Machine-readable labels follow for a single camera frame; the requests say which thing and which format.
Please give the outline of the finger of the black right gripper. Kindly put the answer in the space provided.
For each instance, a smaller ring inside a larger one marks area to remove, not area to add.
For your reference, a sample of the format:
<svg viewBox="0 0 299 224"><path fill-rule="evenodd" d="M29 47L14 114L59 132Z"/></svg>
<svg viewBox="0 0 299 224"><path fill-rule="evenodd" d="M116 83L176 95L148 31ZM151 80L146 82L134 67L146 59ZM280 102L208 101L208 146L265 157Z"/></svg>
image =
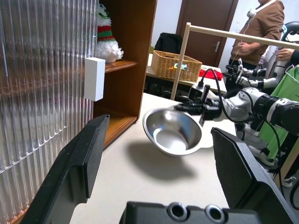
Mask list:
<svg viewBox="0 0 299 224"><path fill-rule="evenodd" d="M201 109L198 107L174 107L174 110L180 112L186 112L190 115L201 115Z"/></svg>
<svg viewBox="0 0 299 224"><path fill-rule="evenodd" d="M183 103L179 105L182 109L200 109L203 107L201 103Z"/></svg>

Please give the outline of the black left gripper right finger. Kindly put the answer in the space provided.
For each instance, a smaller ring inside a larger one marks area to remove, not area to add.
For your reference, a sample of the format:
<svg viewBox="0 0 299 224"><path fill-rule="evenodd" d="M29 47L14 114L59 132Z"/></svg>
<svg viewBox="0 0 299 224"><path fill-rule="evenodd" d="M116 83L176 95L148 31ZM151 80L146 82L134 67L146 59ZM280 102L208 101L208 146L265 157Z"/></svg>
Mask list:
<svg viewBox="0 0 299 224"><path fill-rule="evenodd" d="M267 171L238 137L212 128L216 171L231 209L254 211L263 224L297 224Z"/></svg>

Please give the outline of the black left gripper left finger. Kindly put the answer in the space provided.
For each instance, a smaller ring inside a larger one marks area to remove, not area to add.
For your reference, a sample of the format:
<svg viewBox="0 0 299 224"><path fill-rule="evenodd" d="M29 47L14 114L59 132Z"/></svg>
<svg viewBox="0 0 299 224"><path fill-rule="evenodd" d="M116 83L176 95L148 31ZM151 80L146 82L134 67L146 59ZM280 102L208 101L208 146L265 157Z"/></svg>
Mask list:
<svg viewBox="0 0 299 224"><path fill-rule="evenodd" d="M20 224L69 224L78 204L91 197L109 115L90 120L61 150Z"/></svg>

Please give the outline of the stainless steel bowl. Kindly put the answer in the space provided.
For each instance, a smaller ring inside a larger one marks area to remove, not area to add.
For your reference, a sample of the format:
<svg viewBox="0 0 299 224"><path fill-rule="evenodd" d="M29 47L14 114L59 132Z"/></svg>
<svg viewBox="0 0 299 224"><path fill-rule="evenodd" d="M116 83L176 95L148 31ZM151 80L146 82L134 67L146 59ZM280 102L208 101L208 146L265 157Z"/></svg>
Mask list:
<svg viewBox="0 0 299 224"><path fill-rule="evenodd" d="M158 108L145 113L142 125L148 139L160 151L185 156L213 146L211 127L202 127L199 120L200 116Z"/></svg>

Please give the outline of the white door handle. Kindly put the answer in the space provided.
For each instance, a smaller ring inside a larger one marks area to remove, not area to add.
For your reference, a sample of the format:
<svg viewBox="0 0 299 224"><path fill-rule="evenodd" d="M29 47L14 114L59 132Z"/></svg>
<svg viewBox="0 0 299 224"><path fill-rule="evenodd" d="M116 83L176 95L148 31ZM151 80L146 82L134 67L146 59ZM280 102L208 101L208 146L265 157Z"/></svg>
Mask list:
<svg viewBox="0 0 299 224"><path fill-rule="evenodd" d="M88 100L103 99L106 61L96 57L85 58L84 97Z"/></svg>

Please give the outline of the ribbed sliding door with crack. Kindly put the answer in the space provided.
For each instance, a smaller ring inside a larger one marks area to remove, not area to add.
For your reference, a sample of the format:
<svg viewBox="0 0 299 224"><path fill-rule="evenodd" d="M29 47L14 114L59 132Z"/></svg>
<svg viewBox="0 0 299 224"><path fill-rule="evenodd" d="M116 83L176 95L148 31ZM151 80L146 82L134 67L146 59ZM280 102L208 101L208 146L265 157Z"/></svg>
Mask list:
<svg viewBox="0 0 299 224"><path fill-rule="evenodd" d="M0 0L0 224L26 212L62 148L93 116L85 59L97 0Z"/></svg>

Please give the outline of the knitted snowman doll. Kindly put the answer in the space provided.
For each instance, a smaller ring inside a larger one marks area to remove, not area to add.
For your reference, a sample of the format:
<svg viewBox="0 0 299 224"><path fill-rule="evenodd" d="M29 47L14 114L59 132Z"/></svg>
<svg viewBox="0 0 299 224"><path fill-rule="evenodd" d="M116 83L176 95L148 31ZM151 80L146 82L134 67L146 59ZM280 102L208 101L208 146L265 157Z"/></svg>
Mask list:
<svg viewBox="0 0 299 224"><path fill-rule="evenodd" d="M97 4L97 43L95 55L106 63L114 63L121 60L123 50L112 33L112 22L106 7L99 0Z"/></svg>

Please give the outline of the wooden cabinet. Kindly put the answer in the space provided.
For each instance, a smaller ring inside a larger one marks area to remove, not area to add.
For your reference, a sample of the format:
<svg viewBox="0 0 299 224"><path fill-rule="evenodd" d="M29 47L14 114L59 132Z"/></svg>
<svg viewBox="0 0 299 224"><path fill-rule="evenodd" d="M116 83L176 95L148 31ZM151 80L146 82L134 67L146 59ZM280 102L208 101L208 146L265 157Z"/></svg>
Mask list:
<svg viewBox="0 0 299 224"><path fill-rule="evenodd" d="M103 99L93 102L93 116L110 116L105 145L126 131L140 115L157 0L100 0L112 20L112 33L123 58L107 63Z"/></svg>

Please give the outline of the hand of brown hoodie person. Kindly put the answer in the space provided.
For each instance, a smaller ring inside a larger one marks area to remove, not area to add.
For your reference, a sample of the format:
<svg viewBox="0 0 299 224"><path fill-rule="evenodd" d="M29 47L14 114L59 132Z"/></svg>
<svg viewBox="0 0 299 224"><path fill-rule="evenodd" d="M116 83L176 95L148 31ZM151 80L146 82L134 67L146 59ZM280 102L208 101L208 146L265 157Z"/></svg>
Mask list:
<svg viewBox="0 0 299 224"><path fill-rule="evenodd" d="M240 42L237 45L239 53L241 54L250 54L252 52L252 46L245 42Z"/></svg>

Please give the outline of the hand of dark sleeved person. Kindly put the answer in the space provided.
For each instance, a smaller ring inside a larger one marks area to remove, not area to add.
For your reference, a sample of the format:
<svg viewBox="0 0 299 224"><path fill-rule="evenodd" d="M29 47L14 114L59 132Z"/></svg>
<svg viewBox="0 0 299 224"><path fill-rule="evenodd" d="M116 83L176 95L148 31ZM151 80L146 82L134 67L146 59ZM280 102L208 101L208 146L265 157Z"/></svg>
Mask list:
<svg viewBox="0 0 299 224"><path fill-rule="evenodd" d="M277 52L276 60L277 61L290 61L294 51L295 51L294 49L283 48Z"/></svg>

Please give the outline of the cream table with black legs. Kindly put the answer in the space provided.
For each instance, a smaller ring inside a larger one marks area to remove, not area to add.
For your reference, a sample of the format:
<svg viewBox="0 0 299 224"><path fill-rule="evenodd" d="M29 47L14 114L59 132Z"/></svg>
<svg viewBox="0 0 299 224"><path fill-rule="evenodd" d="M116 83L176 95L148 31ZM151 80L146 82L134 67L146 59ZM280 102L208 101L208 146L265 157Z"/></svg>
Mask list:
<svg viewBox="0 0 299 224"><path fill-rule="evenodd" d="M165 80L165 81L170 81L171 83L174 82L173 79L157 77L157 76L155 75L154 71L153 71L152 68L151 68L151 63L152 63L152 54L149 54L149 58L148 58L148 66L147 66L147 71L146 71L146 76L148 76L148 77L153 77L153 78L158 78L158 79ZM216 71L218 71L218 72L221 72L221 70L220 70L219 68L204 65L204 70L206 70L206 69L208 69L208 68L212 68L213 70L216 70ZM201 77L198 77L197 82L188 82L188 81L181 81L181 80L179 80L178 83L179 83L179 84L182 84L182 85L185 85L185 86L190 86L190 87L192 87L194 84L198 84L198 82L199 82L200 80L201 80ZM221 94L226 94L226 93L227 93L227 89L226 89L226 87L225 87L224 79L222 79L221 81L218 81L218 82L219 82L219 87L220 87L220 92L221 92ZM204 78L204 84L210 85L210 90L211 90L211 91L215 91L215 92L218 91L218 89L217 89L217 85L216 85L216 81L215 81L215 80L210 79L210 78Z"/></svg>

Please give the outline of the white sneaker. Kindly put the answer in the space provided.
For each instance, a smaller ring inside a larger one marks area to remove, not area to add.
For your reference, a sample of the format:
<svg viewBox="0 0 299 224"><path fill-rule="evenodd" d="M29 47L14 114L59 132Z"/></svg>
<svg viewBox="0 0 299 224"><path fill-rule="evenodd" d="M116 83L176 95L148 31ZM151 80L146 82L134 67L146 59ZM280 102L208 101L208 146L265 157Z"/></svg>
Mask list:
<svg viewBox="0 0 299 224"><path fill-rule="evenodd" d="M284 180L282 180L282 186L285 188L291 188L293 180L296 180L296 177L291 176L289 178L285 178Z"/></svg>
<svg viewBox="0 0 299 224"><path fill-rule="evenodd" d="M272 167L274 165L274 159L269 159L269 150L267 148L258 149L253 146L248 146L253 156L266 166Z"/></svg>

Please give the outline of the red cloth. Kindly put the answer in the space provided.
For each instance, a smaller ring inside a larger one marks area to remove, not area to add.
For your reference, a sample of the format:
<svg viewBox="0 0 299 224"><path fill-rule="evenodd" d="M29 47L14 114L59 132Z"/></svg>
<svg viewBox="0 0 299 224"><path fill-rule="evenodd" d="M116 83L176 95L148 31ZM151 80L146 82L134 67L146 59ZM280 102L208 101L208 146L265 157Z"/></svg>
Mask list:
<svg viewBox="0 0 299 224"><path fill-rule="evenodd" d="M221 81L223 79L223 74L221 72L218 72L217 70L213 71L206 71L204 69L201 69L199 71L199 77L214 79L217 78L218 81Z"/></svg>

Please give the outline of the wicker basket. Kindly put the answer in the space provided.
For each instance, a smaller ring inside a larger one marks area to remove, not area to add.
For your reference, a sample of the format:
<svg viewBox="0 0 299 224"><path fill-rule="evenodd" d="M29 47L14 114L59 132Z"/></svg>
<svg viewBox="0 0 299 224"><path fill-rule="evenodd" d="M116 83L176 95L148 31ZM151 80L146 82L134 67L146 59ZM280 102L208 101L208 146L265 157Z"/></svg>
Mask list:
<svg viewBox="0 0 299 224"><path fill-rule="evenodd" d="M179 56L179 54L154 50L151 69L157 77L175 79ZM184 56L179 80L197 82L201 66L202 62Z"/></svg>

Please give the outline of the silver background humanoid robot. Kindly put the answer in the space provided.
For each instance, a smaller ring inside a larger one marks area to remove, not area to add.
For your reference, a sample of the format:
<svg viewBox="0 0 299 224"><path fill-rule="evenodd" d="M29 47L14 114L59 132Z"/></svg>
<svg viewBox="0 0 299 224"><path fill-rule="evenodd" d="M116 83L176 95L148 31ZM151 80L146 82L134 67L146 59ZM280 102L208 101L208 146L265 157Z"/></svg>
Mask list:
<svg viewBox="0 0 299 224"><path fill-rule="evenodd" d="M261 68L244 68L239 60L237 65L227 65L223 75L235 88L237 85L262 89L274 89L281 81L290 62L278 61L276 55L282 47L271 46Z"/></svg>

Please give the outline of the black jacket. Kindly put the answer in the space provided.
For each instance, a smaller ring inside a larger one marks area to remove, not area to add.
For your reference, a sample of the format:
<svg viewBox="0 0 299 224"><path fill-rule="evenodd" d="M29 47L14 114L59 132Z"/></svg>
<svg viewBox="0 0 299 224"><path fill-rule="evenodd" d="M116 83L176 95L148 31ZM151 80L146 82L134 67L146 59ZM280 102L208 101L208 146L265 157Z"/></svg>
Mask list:
<svg viewBox="0 0 299 224"><path fill-rule="evenodd" d="M161 33L154 50L179 54L182 47L182 37L177 34Z"/></svg>

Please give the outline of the green garment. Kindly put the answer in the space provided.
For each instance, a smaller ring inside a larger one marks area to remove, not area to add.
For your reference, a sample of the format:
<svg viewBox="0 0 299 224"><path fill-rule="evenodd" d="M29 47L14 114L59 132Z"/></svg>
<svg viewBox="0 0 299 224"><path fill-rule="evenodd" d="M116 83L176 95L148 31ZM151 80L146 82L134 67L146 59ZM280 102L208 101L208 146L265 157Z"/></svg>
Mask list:
<svg viewBox="0 0 299 224"><path fill-rule="evenodd" d="M271 96L299 102L299 65L286 72ZM266 158L273 160L278 153L278 144L272 128L267 123L263 124L258 137L267 143L265 148Z"/></svg>

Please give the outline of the brown door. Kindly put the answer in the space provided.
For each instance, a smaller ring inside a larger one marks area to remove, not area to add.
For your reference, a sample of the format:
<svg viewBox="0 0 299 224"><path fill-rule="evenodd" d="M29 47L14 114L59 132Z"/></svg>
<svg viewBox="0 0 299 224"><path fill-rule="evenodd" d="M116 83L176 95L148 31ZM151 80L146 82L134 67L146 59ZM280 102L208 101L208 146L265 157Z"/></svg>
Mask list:
<svg viewBox="0 0 299 224"><path fill-rule="evenodd" d="M238 0L182 0L176 34L184 36L186 24L229 31ZM190 32L185 55L204 65L218 67L226 43L225 37ZM221 42L215 52L217 42Z"/></svg>

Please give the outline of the person in brown hoodie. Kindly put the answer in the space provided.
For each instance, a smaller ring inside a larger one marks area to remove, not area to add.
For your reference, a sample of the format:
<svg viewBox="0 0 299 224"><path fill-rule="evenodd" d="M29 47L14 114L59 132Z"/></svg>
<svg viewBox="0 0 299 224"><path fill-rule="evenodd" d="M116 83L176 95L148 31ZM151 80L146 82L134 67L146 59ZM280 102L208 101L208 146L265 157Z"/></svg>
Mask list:
<svg viewBox="0 0 299 224"><path fill-rule="evenodd" d="M271 0L258 0L261 7ZM271 40L280 40L280 30L284 24L285 14L284 5L281 0L276 0L274 3L258 12L253 18L248 18L240 34L250 35L255 37L267 38ZM250 54L241 54L238 50L238 43L245 42L252 46ZM244 68L255 69L262 55L266 52L268 45L236 39L231 51L231 57L228 62L229 65L237 65L238 60L241 59Z"/></svg>

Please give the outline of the white neck headphones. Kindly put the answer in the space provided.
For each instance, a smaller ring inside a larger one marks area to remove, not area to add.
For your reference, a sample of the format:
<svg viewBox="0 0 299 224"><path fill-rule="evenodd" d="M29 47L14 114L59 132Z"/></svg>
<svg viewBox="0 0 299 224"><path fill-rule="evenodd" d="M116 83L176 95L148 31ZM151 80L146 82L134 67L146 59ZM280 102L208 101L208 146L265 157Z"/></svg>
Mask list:
<svg viewBox="0 0 299 224"><path fill-rule="evenodd" d="M276 0L271 0L271 1L267 2L266 4L262 5L259 8L254 8L254 9L249 10L247 12L247 17L250 18L250 19L253 18L258 12L260 12L264 8L268 7L269 5L271 5L272 3L274 3L275 1Z"/></svg>

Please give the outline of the light wooden rack frame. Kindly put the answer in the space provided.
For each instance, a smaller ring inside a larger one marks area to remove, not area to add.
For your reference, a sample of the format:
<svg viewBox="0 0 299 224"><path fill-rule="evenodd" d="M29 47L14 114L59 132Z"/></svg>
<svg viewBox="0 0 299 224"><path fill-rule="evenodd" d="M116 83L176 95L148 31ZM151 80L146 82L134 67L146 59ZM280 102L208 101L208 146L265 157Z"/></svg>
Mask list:
<svg viewBox="0 0 299 224"><path fill-rule="evenodd" d="M271 40L271 39L266 39L266 38L261 38L261 37L254 37L254 36L250 36L250 35L242 35L242 34L238 34L238 33L222 31L222 30L217 30L217 29L212 29L212 28L199 27L199 26L191 25L191 23L188 22L185 27L182 48L181 48L181 51L179 54L178 67L177 67L175 79L173 82L173 88L172 88L172 92L171 92L171 100L174 100L175 95L176 95L177 85L178 85L178 81L179 81L179 77L180 77L180 73L181 73L181 65L182 65L184 55L185 55L185 49L186 49L189 33L191 31L198 32L198 33L204 33L204 34L208 34L208 35L233 38L233 39L238 39L238 40L255 41L256 43L260 43L260 44L273 45L273 46L277 46L277 47L299 50L299 44L276 41L276 40ZM227 111L223 106L223 100L222 100L221 96L219 96L219 98L220 98L220 103L221 103L221 109L222 109L222 111L224 111L225 118L231 119L232 117L230 117L230 115L226 114ZM284 178L285 175L286 174L283 173L283 166L281 165L280 171L279 171L279 176L276 176L276 178L275 178L275 183L278 186L282 187L282 178Z"/></svg>

